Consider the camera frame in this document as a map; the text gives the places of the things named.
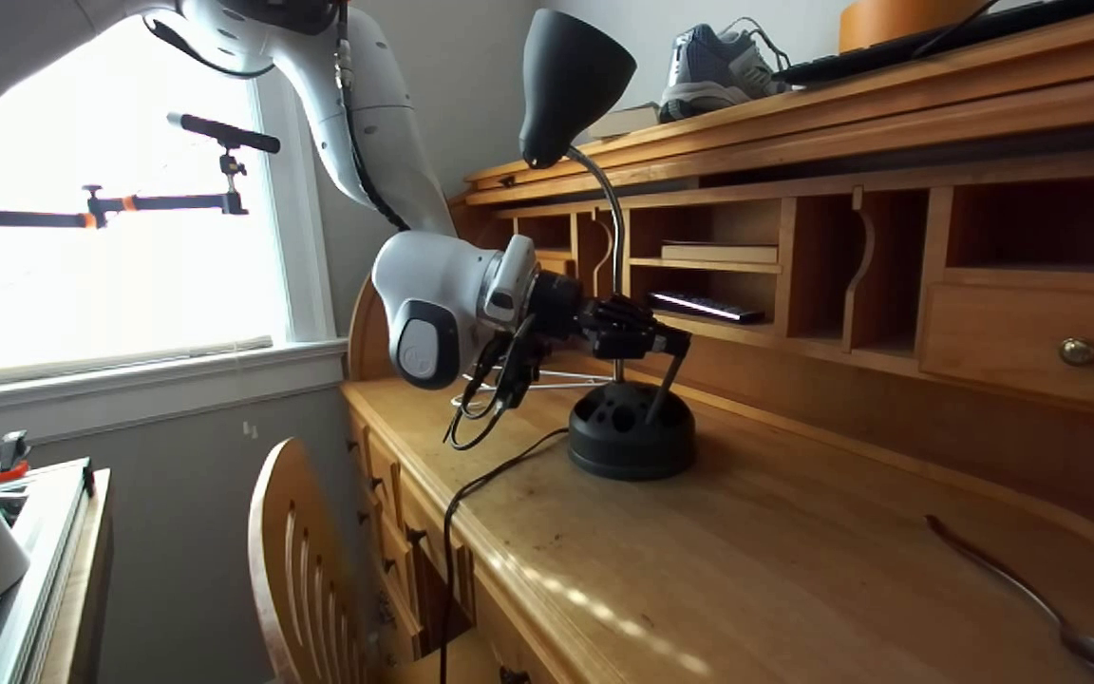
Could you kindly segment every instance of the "chair back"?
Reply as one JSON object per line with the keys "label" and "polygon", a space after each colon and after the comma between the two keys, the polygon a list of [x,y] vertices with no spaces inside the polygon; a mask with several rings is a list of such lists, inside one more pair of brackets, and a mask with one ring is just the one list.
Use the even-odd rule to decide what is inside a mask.
{"label": "chair back", "polygon": [[245,573],[286,684],[363,679],[363,633],[343,534],[301,442],[270,449],[245,509]]}

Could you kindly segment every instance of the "black lamp base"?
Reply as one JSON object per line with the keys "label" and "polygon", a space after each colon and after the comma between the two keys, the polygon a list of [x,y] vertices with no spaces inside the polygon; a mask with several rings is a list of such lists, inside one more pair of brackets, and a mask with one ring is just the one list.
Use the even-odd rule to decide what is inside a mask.
{"label": "black lamp base", "polygon": [[659,389],[603,385],[593,389],[570,423],[570,453],[603,477],[668,477],[693,463],[693,414],[672,392],[648,423]]}

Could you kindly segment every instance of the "window sill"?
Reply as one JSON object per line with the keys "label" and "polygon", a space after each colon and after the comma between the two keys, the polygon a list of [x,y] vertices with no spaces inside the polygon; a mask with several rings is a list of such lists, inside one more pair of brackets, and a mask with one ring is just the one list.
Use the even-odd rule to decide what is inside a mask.
{"label": "window sill", "polygon": [[0,385],[0,432],[55,442],[343,385],[345,340]]}

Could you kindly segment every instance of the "window pane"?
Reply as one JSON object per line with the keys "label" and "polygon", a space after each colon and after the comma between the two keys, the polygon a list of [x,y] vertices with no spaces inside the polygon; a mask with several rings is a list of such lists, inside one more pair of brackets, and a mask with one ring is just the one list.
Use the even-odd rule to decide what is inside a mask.
{"label": "window pane", "polygon": [[[155,43],[136,20],[0,97],[0,210],[83,212],[101,196],[224,195],[220,147],[165,115],[255,129],[255,85]],[[0,229],[0,367],[264,339],[273,259],[264,195],[250,218],[108,212],[105,229]]]}

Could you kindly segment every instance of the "black lamp shade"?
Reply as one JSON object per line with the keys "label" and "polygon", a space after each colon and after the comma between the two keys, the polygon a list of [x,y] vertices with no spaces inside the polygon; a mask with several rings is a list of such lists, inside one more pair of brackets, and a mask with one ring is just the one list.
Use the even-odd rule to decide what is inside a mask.
{"label": "black lamp shade", "polygon": [[633,58],[603,31],[540,6],[522,33],[520,159],[550,167],[574,136],[619,104]]}

